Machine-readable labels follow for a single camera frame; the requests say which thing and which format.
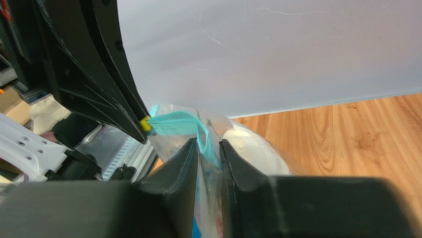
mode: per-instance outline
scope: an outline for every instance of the plastic bag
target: plastic bag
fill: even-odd
[[[279,153],[262,137],[224,116],[205,110],[160,104],[148,120],[154,130],[148,138],[163,162],[190,139],[197,138],[202,158],[198,164],[192,237],[222,237],[221,164],[219,142],[227,139],[236,152],[266,175],[289,175]]]

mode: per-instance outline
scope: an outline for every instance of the white wall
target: white wall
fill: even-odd
[[[422,91],[421,0],[120,0],[148,107],[226,116]]]

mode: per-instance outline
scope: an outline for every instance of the red object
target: red object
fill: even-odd
[[[0,0],[1,5],[1,14],[10,22],[13,22],[13,18],[10,15],[9,5],[7,5],[6,0]]]

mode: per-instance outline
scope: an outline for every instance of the white panel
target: white panel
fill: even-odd
[[[422,91],[420,0],[120,0],[147,107],[226,116]]]

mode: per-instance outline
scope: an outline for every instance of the wooden floor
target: wooden floor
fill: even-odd
[[[313,175],[388,178],[422,225],[422,94],[236,121]]]

